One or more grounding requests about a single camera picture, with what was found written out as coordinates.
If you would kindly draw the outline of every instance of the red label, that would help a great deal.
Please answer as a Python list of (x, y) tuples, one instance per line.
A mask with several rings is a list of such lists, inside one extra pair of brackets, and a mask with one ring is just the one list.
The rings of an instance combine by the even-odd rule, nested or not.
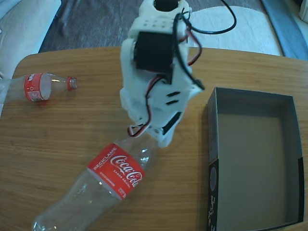
[(43, 73), (32, 74), (26, 76), (25, 79), (25, 94), (29, 101), (44, 100), (40, 92), (39, 83)]
[(144, 171), (137, 161), (114, 143), (103, 149), (88, 164), (88, 168), (122, 199), (139, 184), (144, 176)]

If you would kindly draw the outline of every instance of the small plastic bottle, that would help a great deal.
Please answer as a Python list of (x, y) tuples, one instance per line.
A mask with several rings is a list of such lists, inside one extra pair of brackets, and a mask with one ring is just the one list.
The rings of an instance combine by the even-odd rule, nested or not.
[(0, 103), (49, 100), (58, 93), (77, 89), (76, 78), (38, 73), (0, 80)]
[(66, 195), (36, 217), (33, 231), (85, 231), (115, 208), (144, 178), (157, 141), (148, 134), (105, 147)]

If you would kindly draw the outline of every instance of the wire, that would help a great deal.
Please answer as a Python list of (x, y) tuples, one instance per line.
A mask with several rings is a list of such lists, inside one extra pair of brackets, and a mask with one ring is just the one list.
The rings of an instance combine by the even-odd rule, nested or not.
[[(209, 35), (218, 35), (218, 34), (223, 34), (223, 33), (226, 33), (228, 31), (231, 31), (232, 29), (235, 28), (236, 24), (237, 24), (237, 19), (236, 19), (236, 16), (233, 12), (233, 10), (231, 9), (231, 7), (225, 2), (225, 0), (221, 0), (222, 3), (228, 8), (228, 10), (230, 11), (230, 13), (232, 14), (233, 16), (233, 19), (234, 19), (234, 22), (233, 22), (233, 25), (230, 26), (229, 28), (227, 29), (224, 29), (224, 30), (219, 30), (219, 31), (205, 31), (205, 30), (200, 30), (200, 29), (197, 29), (195, 27), (192, 26), (192, 24), (190, 23), (189, 21), (189, 18), (185, 18), (185, 14), (186, 13), (189, 13), (189, 12), (181, 12), (181, 13), (178, 13), (176, 14), (175, 18), (174, 18), (174, 21), (173, 21), (173, 27), (172, 27), (172, 40), (173, 40), (173, 44), (175, 44), (175, 48), (174, 48), (174, 51), (175, 51), (175, 56), (180, 64), (180, 67), (181, 69), (184, 71), (184, 73), (191, 79), (191, 81), (193, 82), (193, 84), (197, 85), (201, 90), (204, 90), (205, 87), (204, 85), (202, 84), (202, 82), (198, 79), (195, 79), (192, 74), (190, 73), (190, 71), (187, 69), (187, 66), (185, 64), (185, 62), (183, 61), (183, 58), (182, 58), (182, 55), (180, 53), (180, 48), (179, 48), (179, 41), (177, 39), (177, 29), (178, 29), (178, 24), (179, 24), (179, 21), (180, 20), (183, 20), (183, 22), (186, 24), (187, 26), (187, 31), (188, 33), (192, 36), (193, 40), (198, 44), (198, 47), (199, 47), (199, 53), (201, 55), (201, 52), (200, 52), (200, 47), (201, 44), (199, 42), (199, 40), (194, 36), (194, 34), (192, 33), (192, 31), (195, 31), (195, 32), (198, 32), (198, 33), (201, 33), (201, 34), (209, 34)], [(192, 65), (199, 57), (200, 57), (199, 54), (197, 54), (193, 60), (191, 60), (188, 65)]]
[(199, 51), (198, 53), (194, 56), (194, 58), (188, 62), (188, 65), (191, 66), (193, 65), (198, 59), (199, 57), (201, 56), (202, 54), (202, 45), (200, 43), (200, 41), (197, 39), (197, 37), (191, 32), (191, 31), (187, 31), (187, 33), (189, 34), (190, 37), (192, 37), (192, 39), (194, 40), (195, 43), (197, 43), (198, 45), (198, 48), (199, 48)]
[[(145, 123), (145, 124), (140, 124), (140, 125), (135, 125), (135, 126), (129, 126), (128, 127), (128, 134), (129, 136), (131, 137), (139, 137), (141, 136), (146, 130), (147, 128), (150, 126), (151, 124), (151, 120), (152, 120), (152, 112), (151, 112), (151, 108), (150, 108), (150, 105), (149, 105), (149, 94), (152, 90), (152, 88), (155, 86), (156, 83), (158, 83), (160, 80), (162, 80), (164, 77), (161, 76), (161, 75), (157, 75), (156, 77), (154, 77), (149, 85), (148, 85), (148, 89), (146, 91), (146, 94), (145, 94), (145, 105), (146, 105), (146, 110), (147, 110), (147, 113), (148, 113), (148, 121)], [(133, 129), (134, 128), (139, 128), (135, 133), (133, 132)]]
[(185, 74), (191, 79), (191, 81), (197, 85), (201, 90), (204, 90), (205, 87), (203, 86), (202, 82), (195, 79), (189, 70), (186, 67), (186, 64), (183, 61), (182, 55), (180, 53), (178, 38), (177, 38), (177, 29), (178, 29), (178, 23), (181, 18), (185, 18), (182, 13), (178, 13), (175, 15), (174, 21), (173, 21), (173, 27), (172, 27), (172, 40), (173, 44), (175, 44), (175, 56), (180, 64), (181, 69), (185, 72)]
[(232, 26), (230, 26), (229, 28), (227, 29), (224, 29), (224, 30), (218, 30), (218, 31), (207, 31), (207, 30), (200, 30), (194, 26), (192, 26), (192, 24), (189, 22), (189, 20), (187, 18), (184, 17), (184, 15), (182, 16), (182, 19), (183, 21), (185, 22), (186, 26), (190, 29), (190, 30), (193, 30), (195, 32), (198, 32), (200, 34), (206, 34), (206, 35), (219, 35), (219, 34), (223, 34), (223, 33), (226, 33), (228, 31), (231, 31), (235, 28), (236, 24), (237, 24), (237, 19), (236, 19), (236, 16), (233, 12), (233, 10), (231, 9), (231, 7), (225, 2), (225, 0), (220, 0), (227, 8), (228, 10), (230, 11), (230, 13), (232, 14), (233, 16), (233, 24)]

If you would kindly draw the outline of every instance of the black box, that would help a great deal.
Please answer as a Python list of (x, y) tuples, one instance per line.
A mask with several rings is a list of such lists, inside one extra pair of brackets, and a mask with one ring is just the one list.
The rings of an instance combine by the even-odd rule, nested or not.
[(304, 171), (292, 96), (215, 88), (208, 101), (208, 231), (303, 221)]

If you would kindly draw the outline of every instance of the wood grain surface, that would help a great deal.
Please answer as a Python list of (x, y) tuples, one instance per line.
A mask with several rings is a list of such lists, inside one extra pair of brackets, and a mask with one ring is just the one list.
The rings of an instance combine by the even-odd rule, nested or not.
[[(77, 77), (78, 90), (48, 102), (5, 105), (0, 119), (1, 231), (31, 230), (35, 216), (63, 196), (105, 145), (126, 136), (131, 121), (120, 105), (119, 52), (96, 48), (40, 53), (17, 67), (14, 77), (39, 72)], [(206, 230), (206, 103), (215, 86), (293, 95), (307, 169), (307, 62), (204, 49), (193, 72), (206, 90), (189, 103), (173, 142), (158, 152), (140, 186), (91, 231)], [(285, 230), (308, 230), (307, 213), (303, 223)]]

